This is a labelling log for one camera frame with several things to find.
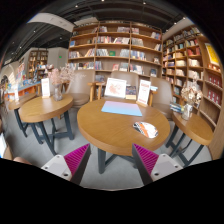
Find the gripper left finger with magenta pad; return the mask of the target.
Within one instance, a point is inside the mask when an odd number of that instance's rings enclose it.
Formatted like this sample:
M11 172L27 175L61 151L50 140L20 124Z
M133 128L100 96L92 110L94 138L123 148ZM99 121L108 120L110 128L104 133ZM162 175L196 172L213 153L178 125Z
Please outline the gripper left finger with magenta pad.
M90 144L81 146L65 156L56 155L42 169L79 185L91 154Z

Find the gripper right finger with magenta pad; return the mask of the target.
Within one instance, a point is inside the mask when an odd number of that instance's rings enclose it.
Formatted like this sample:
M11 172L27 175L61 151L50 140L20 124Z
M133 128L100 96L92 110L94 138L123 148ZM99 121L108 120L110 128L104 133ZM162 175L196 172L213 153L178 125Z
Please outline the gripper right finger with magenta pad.
M132 145L132 155L144 185L182 169L182 166L167 154L158 155L137 144Z

